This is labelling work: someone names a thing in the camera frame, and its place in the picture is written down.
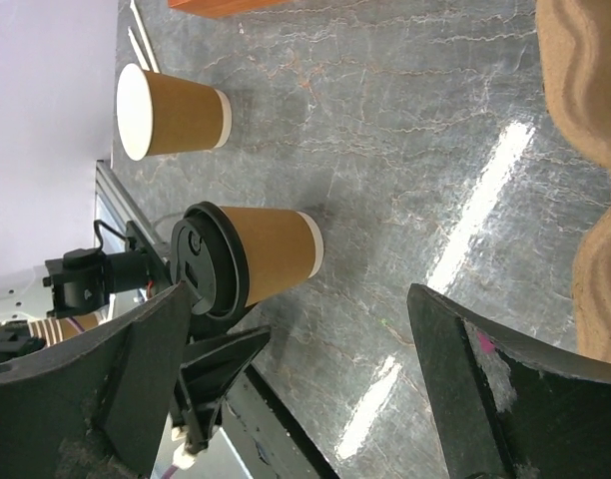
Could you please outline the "black plastic cup lid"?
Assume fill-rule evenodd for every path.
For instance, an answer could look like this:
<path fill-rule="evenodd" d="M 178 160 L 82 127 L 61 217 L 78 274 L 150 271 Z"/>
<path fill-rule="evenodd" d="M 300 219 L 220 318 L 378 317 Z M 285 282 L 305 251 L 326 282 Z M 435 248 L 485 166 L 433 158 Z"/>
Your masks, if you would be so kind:
<path fill-rule="evenodd" d="M 250 273 L 243 243 L 225 211 L 210 202 L 190 206 L 171 239 L 172 282 L 184 282 L 192 314 L 234 324 L 249 311 Z"/>

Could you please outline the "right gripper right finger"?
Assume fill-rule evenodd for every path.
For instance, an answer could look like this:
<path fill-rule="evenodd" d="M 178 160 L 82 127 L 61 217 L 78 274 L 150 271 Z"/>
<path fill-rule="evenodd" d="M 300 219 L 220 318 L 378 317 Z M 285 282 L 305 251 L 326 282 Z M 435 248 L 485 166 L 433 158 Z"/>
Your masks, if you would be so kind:
<path fill-rule="evenodd" d="M 611 478 L 611 364 L 414 283 L 407 309 L 452 478 Z"/>

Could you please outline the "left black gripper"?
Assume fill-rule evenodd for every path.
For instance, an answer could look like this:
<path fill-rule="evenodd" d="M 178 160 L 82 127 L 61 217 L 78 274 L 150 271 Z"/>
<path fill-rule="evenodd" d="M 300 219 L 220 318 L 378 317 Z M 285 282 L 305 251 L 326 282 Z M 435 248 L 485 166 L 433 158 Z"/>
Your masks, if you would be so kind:
<path fill-rule="evenodd" d="M 253 359 L 270 341 L 271 329 L 259 326 L 201 339 L 187 345 L 170 403 L 172 426 L 184 432 L 184 450 L 198 454 L 222 424 L 225 398 Z"/>

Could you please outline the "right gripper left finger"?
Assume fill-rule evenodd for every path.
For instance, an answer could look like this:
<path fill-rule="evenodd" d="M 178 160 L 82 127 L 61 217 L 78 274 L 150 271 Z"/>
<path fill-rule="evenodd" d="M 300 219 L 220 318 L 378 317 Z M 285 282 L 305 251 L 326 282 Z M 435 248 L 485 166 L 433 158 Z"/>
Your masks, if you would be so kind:
<path fill-rule="evenodd" d="M 179 283 L 85 333 L 0 363 L 0 478 L 149 476 L 190 309 Z"/>

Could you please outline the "brown paper cup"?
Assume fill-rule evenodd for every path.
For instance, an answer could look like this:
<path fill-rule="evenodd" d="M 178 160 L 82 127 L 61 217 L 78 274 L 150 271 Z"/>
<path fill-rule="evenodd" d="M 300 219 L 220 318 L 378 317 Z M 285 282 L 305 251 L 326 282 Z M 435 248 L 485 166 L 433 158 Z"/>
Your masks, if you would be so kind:
<path fill-rule="evenodd" d="M 250 286 L 246 305 L 258 303 L 316 275 L 324 246 L 320 228 L 303 212 L 223 207 L 242 243 Z"/>
<path fill-rule="evenodd" d="M 133 161 L 220 148 L 233 125 L 224 92 L 137 64 L 120 73 L 116 113 L 121 144 Z"/>

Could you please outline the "cardboard cup carrier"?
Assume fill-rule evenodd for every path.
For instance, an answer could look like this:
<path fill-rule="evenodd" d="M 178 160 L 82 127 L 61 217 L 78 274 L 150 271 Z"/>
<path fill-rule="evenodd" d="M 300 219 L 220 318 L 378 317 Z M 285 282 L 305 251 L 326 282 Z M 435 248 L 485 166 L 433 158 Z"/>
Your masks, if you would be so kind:
<path fill-rule="evenodd" d="M 553 123 L 611 181 L 611 1 L 539 1 L 536 31 Z M 578 247 L 572 300 L 579 352 L 611 363 L 611 205 Z"/>

